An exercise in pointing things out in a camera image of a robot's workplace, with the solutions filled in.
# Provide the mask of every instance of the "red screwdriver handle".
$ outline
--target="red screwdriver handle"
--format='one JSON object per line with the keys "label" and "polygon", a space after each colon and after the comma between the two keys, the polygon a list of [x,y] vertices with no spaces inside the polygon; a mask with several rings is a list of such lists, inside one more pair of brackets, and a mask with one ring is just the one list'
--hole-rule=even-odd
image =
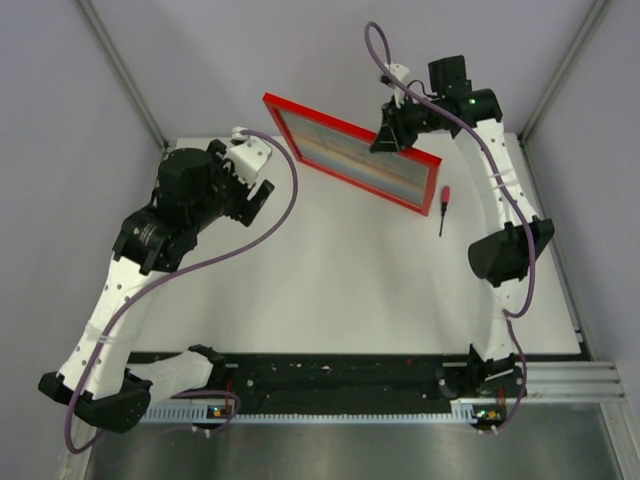
{"label": "red screwdriver handle", "polygon": [[449,197],[451,197],[451,189],[447,185],[442,188],[442,193],[440,194],[440,203],[449,203]]}

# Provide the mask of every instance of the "cable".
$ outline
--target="cable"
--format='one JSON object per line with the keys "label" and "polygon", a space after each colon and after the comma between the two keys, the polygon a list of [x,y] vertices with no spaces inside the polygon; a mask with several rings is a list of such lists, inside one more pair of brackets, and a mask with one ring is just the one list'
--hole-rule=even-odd
{"label": "cable", "polygon": [[516,401],[513,405],[513,408],[511,409],[511,412],[509,413],[509,415],[507,415],[507,418],[500,425],[500,427],[495,430],[497,434],[498,432],[502,431],[502,429],[511,422],[513,415],[520,408],[520,403],[522,402],[522,399],[526,391],[526,386],[527,386],[527,361],[526,361],[524,352],[522,351],[522,347],[520,347],[520,343],[518,342],[518,339],[516,338],[515,333],[513,331],[511,318],[520,318],[524,316],[524,314],[527,313],[527,311],[531,307],[531,302],[533,301],[533,290],[534,290],[535,280],[536,280],[536,250],[535,250],[535,243],[533,241],[533,232],[531,231],[531,227],[529,226],[529,222],[524,216],[524,213],[522,213],[522,210],[520,210],[518,203],[511,196],[511,194],[509,193],[509,190],[504,186],[504,181],[502,180],[502,175],[500,174],[500,170],[498,169],[496,161],[493,158],[493,155],[491,155],[491,151],[489,150],[489,147],[484,142],[484,140],[482,140],[482,137],[480,137],[480,135],[478,135],[473,130],[473,128],[467,125],[467,123],[465,123],[462,119],[458,118],[456,115],[445,110],[444,108],[438,105],[435,105],[434,103],[430,102],[426,98],[421,98],[413,90],[408,88],[408,86],[404,85],[400,80],[398,80],[395,77],[395,75],[393,75],[389,71],[389,69],[382,63],[382,60],[380,60],[380,57],[374,50],[373,45],[371,43],[371,38],[369,35],[370,30],[372,28],[376,30],[380,35],[380,37],[382,38],[382,43],[385,45],[385,54],[387,58],[390,57],[390,50],[388,48],[389,42],[387,41],[386,36],[382,31],[382,28],[380,27],[380,25],[378,25],[375,22],[367,22],[366,26],[364,27],[364,41],[365,41],[365,44],[367,45],[367,50],[369,51],[369,54],[371,55],[371,58],[373,59],[375,64],[384,73],[384,75],[391,81],[391,83],[393,83],[396,87],[402,90],[405,93],[405,95],[410,96],[414,100],[418,101],[418,103],[420,103],[421,105],[442,115],[447,120],[453,122],[463,130],[465,130],[467,133],[469,133],[469,135],[471,135],[471,137],[480,146],[480,150],[482,150],[482,152],[487,157],[487,161],[489,162],[491,171],[494,174],[496,183],[499,185],[500,192],[502,193],[502,196],[507,199],[507,201],[509,202],[509,205],[511,206],[513,211],[516,213],[518,218],[520,219],[520,222],[522,223],[522,227],[524,229],[525,236],[527,237],[527,249],[529,252],[529,285],[527,287],[527,297],[524,301],[524,304],[522,305],[522,308],[518,312],[510,312],[507,309],[503,310],[505,315],[505,321],[507,322],[507,330],[509,331],[509,336],[511,337],[511,340],[516,346],[516,349],[518,350],[518,354],[520,355],[520,358],[522,360],[522,385],[520,386],[518,397],[516,398]]}
{"label": "cable", "polygon": [[522,227],[524,228],[525,236],[527,237],[527,248],[529,251],[529,286],[527,288],[527,297],[520,311],[513,313],[505,310],[505,314],[511,318],[522,317],[525,313],[527,313],[527,311],[529,310],[529,307],[531,306],[531,302],[533,301],[533,287],[535,285],[535,278],[536,278],[536,250],[535,250],[535,243],[533,241],[533,232],[531,231],[529,222],[527,221],[526,217],[522,213],[522,210],[520,210],[520,207],[518,207],[517,202],[509,193],[509,190],[503,185],[504,181],[502,180],[502,176],[500,175],[500,171],[498,170],[496,161],[493,158],[493,155],[491,155],[491,151],[489,150],[489,147],[484,142],[484,140],[482,140],[480,135],[478,135],[473,130],[473,128],[467,125],[462,119],[458,118],[456,115],[445,110],[444,108],[434,104],[433,102],[430,102],[426,98],[420,97],[417,93],[415,93],[413,90],[408,88],[405,84],[403,84],[400,80],[398,80],[395,77],[395,75],[393,75],[389,71],[389,69],[384,65],[384,63],[382,63],[382,60],[380,60],[380,57],[373,49],[373,45],[371,44],[371,38],[369,35],[369,31],[372,28],[375,29],[380,35],[380,37],[382,38],[382,43],[385,45],[385,54],[388,54],[388,56],[390,56],[390,53],[388,50],[389,42],[387,41],[386,36],[382,31],[382,28],[377,23],[368,22],[367,25],[364,27],[364,41],[367,45],[367,50],[369,50],[369,54],[373,58],[373,61],[378,66],[378,68],[380,68],[380,70],[382,70],[384,75],[389,78],[391,83],[393,83],[396,87],[402,90],[406,95],[418,101],[423,106],[442,115],[447,120],[455,123],[457,126],[459,126],[463,130],[465,130],[467,133],[469,133],[469,135],[471,135],[471,137],[478,143],[478,145],[480,146],[480,149],[487,157],[487,161],[489,162],[491,171],[494,173],[496,183],[500,185],[500,192],[502,193],[502,196],[507,199],[507,201],[509,202],[509,205],[514,210],[518,218],[520,219],[520,222],[522,223]]}
{"label": "cable", "polygon": [[413,85],[414,83],[419,83],[422,89],[422,95],[424,95],[427,98],[438,98],[437,95],[431,95],[429,93],[427,93],[427,87],[425,87],[424,82],[422,80],[411,80],[409,83],[407,83],[407,88],[411,88],[411,85]]}
{"label": "cable", "polygon": [[[213,396],[225,397],[225,399],[232,398],[235,401],[235,404],[234,404],[233,412],[231,413],[231,415],[227,417],[224,423],[212,424],[212,427],[215,425],[217,425],[218,427],[213,428],[212,430],[209,430],[209,433],[207,434],[207,439],[229,428],[229,425],[231,424],[233,419],[236,418],[236,415],[240,413],[240,409],[242,408],[242,401],[240,400],[240,397],[238,397],[233,392],[228,392],[225,390],[195,390],[190,392],[182,392],[173,397],[173,398],[196,398],[196,397],[213,397]],[[158,438],[163,437],[168,433],[187,431],[187,430],[195,431],[194,429],[197,430],[197,427],[191,426],[191,425],[179,425],[175,427],[165,428],[160,432],[145,439],[143,442],[139,443],[132,449],[130,449],[129,452],[117,462],[109,462],[104,455],[104,450],[100,452],[101,453],[100,458],[108,468],[116,468],[126,463],[127,460],[129,460],[131,457],[136,456],[142,450],[144,450],[149,445],[151,445],[152,442],[155,442]]]}
{"label": "cable", "polygon": [[513,325],[511,324],[511,320],[509,317],[505,315],[505,320],[507,322],[507,330],[509,331],[509,336],[511,337],[511,341],[516,346],[516,350],[518,350],[518,355],[520,356],[520,361],[522,362],[522,385],[520,385],[520,391],[518,391],[518,396],[516,397],[516,401],[511,407],[511,411],[507,414],[507,418],[504,419],[504,422],[500,424],[500,426],[496,427],[494,430],[497,435],[502,430],[504,430],[509,423],[513,420],[516,412],[520,409],[520,405],[522,403],[522,399],[524,398],[524,394],[527,391],[527,357],[524,355],[524,351],[520,346],[520,342],[516,338],[516,334],[513,331]]}
{"label": "cable", "polygon": [[[294,205],[296,204],[296,200],[298,198],[298,173],[296,171],[296,166],[295,166],[295,163],[294,163],[293,159],[291,158],[291,155],[289,155],[289,152],[287,152],[287,150],[279,142],[277,142],[276,140],[271,138],[269,135],[265,135],[264,133],[261,133],[261,132],[256,132],[255,130],[243,130],[240,133],[243,134],[243,135],[252,135],[252,136],[258,137],[258,138],[260,138],[260,139],[262,139],[262,140],[264,140],[266,142],[269,142],[274,147],[276,147],[278,150],[280,150],[280,153],[282,153],[282,155],[284,155],[284,158],[287,161],[287,164],[289,165],[289,168],[291,169],[291,177],[292,177],[292,181],[293,181],[293,190],[291,192],[291,200],[289,201],[289,205],[287,205],[287,208],[284,211],[284,213],[282,214],[282,216],[278,219],[278,221],[269,230],[267,230],[265,233],[263,233],[258,238],[256,238],[254,241],[248,243],[244,247],[240,247],[240,248],[238,248],[236,250],[233,250],[232,252],[226,253],[224,255],[220,255],[219,257],[211,258],[209,260],[205,260],[203,262],[196,263],[195,265],[191,265],[189,267],[185,267],[185,268],[183,268],[181,270],[177,270],[177,271],[175,271],[173,273],[170,273],[169,275],[167,275],[165,277],[161,277],[161,278],[159,278],[157,280],[154,280],[153,282],[149,283],[148,285],[146,285],[138,293],[133,295],[129,299],[129,301],[127,303],[122,305],[116,311],[116,313],[113,315],[113,317],[111,317],[111,319],[109,320],[109,323],[107,323],[107,326],[102,331],[102,336],[103,337],[108,337],[109,334],[111,333],[111,331],[113,330],[113,327],[116,325],[116,323],[120,319],[120,317],[122,317],[122,315],[124,315],[124,313],[127,310],[129,310],[129,308],[131,308],[138,300],[140,300],[142,297],[144,297],[150,291],[158,288],[160,285],[164,285],[165,283],[167,283],[170,280],[173,280],[175,278],[181,277],[183,275],[186,275],[188,273],[194,272],[196,270],[200,270],[201,268],[205,268],[205,267],[209,267],[211,265],[215,265],[216,263],[220,263],[220,262],[222,262],[224,260],[228,260],[228,259],[230,259],[232,257],[240,255],[241,253],[247,252],[247,251],[251,250],[254,247],[257,247],[262,242],[264,242],[267,238],[269,238],[271,235],[273,235],[276,232],[276,230],[278,230],[282,226],[282,224],[285,222],[285,220],[289,217],[289,215],[291,214],[291,211],[293,210]],[[98,357],[100,356],[100,352],[102,351],[103,345],[104,344],[100,343],[100,342],[96,343],[96,346],[93,349],[93,352],[91,353],[91,356],[89,357],[89,360],[87,361],[87,365],[85,366],[85,369],[82,372],[82,375],[80,376],[80,379],[78,380],[78,384],[76,385],[76,388],[73,391],[73,394],[71,395],[71,399],[69,400],[69,405],[67,407],[67,411],[66,411],[66,414],[65,414],[65,419],[64,419],[64,442],[65,442],[65,445],[66,445],[67,449],[69,450],[69,452],[71,452],[73,454],[82,453],[85,450],[87,450],[88,448],[90,448],[91,446],[95,445],[95,443],[104,434],[104,431],[98,431],[98,433],[95,435],[95,437],[93,437],[91,440],[89,440],[85,445],[83,445],[81,447],[76,447],[73,444],[73,439],[71,438],[71,426],[72,426],[72,422],[73,422],[73,416],[74,416],[74,411],[76,409],[76,405],[78,404],[78,400],[80,398],[80,394],[81,394],[81,392],[82,392],[82,390],[84,388],[84,385],[87,383],[87,379],[89,378],[89,374],[91,373],[91,369],[93,368],[93,366],[95,365],[96,361],[98,360]]]}

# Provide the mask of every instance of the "red picture frame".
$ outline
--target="red picture frame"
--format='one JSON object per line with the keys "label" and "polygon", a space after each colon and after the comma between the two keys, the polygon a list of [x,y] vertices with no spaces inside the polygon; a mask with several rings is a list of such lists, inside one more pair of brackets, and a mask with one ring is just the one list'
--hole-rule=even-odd
{"label": "red picture frame", "polygon": [[285,137],[287,143],[289,144],[289,147],[291,148],[299,162],[304,163],[305,165],[309,165],[336,178],[339,178],[351,185],[355,185],[368,192],[374,193],[382,198],[402,205],[403,207],[406,207],[410,210],[419,212],[422,215],[426,216],[429,214],[429,210],[431,208],[433,197],[436,191],[436,183],[438,179],[440,164],[442,162],[442,159],[440,157],[436,157],[435,155],[431,155],[430,153],[416,150],[414,148],[407,149],[401,153],[393,154],[400,155],[406,159],[411,160],[412,162],[426,167],[427,169],[426,179],[424,181],[424,193],[421,198],[422,201],[412,202],[407,200],[406,198],[400,198],[399,196],[394,195],[389,191],[385,191],[381,188],[376,188],[375,186],[364,183],[363,181],[358,180],[353,176],[349,176],[343,172],[338,172],[331,168],[328,168],[325,165],[321,165],[317,161],[314,161],[313,159],[303,155],[301,153],[301,148],[299,148],[298,144],[296,143],[294,135],[292,135],[287,122],[283,118],[282,112],[286,112],[288,114],[295,115],[296,117],[302,117],[304,119],[310,120],[311,122],[321,127],[355,138],[363,143],[366,143],[367,145],[371,145],[371,143],[373,143],[373,140],[376,137],[376,134],[374,132],[350,124],[325,113],[318,112],[303,105],[299,105],[271,93],[266,93],[263,97],[263,100],[265,105],[267,106],[267,109],[271,113],[273,120],[282,132],[282,135]]}

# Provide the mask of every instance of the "metal floor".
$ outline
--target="metal floor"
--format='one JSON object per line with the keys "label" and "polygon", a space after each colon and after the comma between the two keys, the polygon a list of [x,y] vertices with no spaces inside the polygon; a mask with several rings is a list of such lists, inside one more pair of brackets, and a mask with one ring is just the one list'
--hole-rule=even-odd
{"label": "metal floor", "polygon": [[499,437],[465,425],[237,425],[210,440],[174,431],[105,465],[165,428],[107,436],[85,480],[622,478],[597,405],[524,405]]}

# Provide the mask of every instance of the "white arm segment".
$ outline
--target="white arm segment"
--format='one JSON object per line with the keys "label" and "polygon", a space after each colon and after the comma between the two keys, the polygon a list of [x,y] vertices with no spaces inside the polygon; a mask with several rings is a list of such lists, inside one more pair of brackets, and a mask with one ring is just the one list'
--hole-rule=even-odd
{"label": "white arm segment", "polygon": [[235,127],[231,139],[241,141],[227,149],[224,158],[233,162],[238,177],[247,185],[252,186],[258,179],[258,174],[267,160],[271,157],[271,147],[258,137],[242,135],[244,127]]}
{"label": "white arm segment", "polygon": [[62,365],[59,374],[64,375],[64,385],[75,390],[80,375],[98,340],[104,341],[100,356],[87,379],[84,390],[93,394],[93,399],[115,395],[122,388],[124,369],[147,312],[159,288],[154,289],[127,310],[111,331],[108,339],[100,339],[102,331],[113,314],[145,285],[167,275],[150,272],[142,275],[140,265],[124,257],[111,259],[107,281],[98,304],[87,322],[82,338],[69,359]]}
{"label": "white arm segment", "polygon": [[148,365],[131,365],[130,372],[142,380],[153,382],[149,390],[150,405],[153,405],[180,392],[204,387],[212,369],[213,364],[207,358],[189,351]]}
{"label": "white arm segment", "polygon": [[[536,212],[524,196],[513,162],[509,157],[503,124],[496,120],[483,120],[478,122],[474,130],[489,147],[502,176],[504,186],[518,202],[518,207],[524,213],[527,221],[531,222]],[[502,198],[495,175],[478,143],[464,130],[456,135],[455,142],[464,154],[476,182],[485,214],[486,235],[503,230],[506,222],[512,222],[514,226],[521,225],[522,222],[509,203]],[[522,305],[526,289],[527,280],[509,280],[503,282],[498,288],[493,288],[487,281],[482,282],[480,317],[473,337],[473,346],[482,360],[499,360],[508,357],[513,352],[514,347],[507,331],[503,309],[514,311]]]}

